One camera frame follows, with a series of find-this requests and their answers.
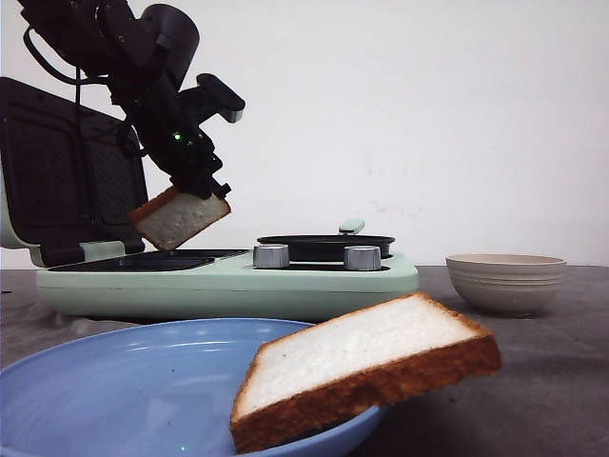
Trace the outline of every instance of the gray tablecloth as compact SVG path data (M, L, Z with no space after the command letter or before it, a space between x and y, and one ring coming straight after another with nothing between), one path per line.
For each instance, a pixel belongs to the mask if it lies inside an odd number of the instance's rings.
M419 270L421 289L495 331L504 367L394 406L350 457L609 455L609 268L569 268L557 299L526 319L478 314L444 267ZM2 290L3 366L134 325L52 311L37 300L33 271L3 271Z

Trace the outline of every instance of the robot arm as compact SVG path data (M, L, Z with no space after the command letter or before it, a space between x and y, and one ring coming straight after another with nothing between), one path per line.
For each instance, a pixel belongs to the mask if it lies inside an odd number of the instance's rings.
M246 104L211 74L199 75L197 88L180 91L199 44L188 16L168 5L153 5L137 19L126 0L19 2L30 28L87 76L66 82L106 84L112 103L135 127L144 154L180 191L224 199L230 187L212 177L222 162L199 125L216 113L236 122ZM34 57L40 62L39 55Z

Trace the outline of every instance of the white wall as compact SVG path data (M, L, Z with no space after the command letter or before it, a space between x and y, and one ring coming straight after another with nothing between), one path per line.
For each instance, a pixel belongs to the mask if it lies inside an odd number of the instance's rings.
M185 87L213 72L247 101L240 123L204 124L233 213L186 247L362 217L418 264L509 251L609 265L606 0L170 3L203 35ZM2 7L2 73L72 97L25 51L17 1ZM84 101L120 115L105 89ZM147 181L151 196L168 182L150 163Z

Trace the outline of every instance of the pan handle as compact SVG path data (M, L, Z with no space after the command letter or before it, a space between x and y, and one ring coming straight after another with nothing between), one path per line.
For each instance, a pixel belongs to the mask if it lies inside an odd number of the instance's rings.
M363 219L349 219L339 226L339 233L342 235L357 235L362 231L364 225Z

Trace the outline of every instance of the open lid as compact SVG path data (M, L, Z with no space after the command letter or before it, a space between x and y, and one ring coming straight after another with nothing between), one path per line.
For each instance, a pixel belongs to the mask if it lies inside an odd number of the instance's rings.
M84 244L144 250L127 219L147 201L142 159L117 146L120 120L78 112L68 100L0 78L2 246L39 249L46 267L85 261ZM131 130L128 150L137 145Z

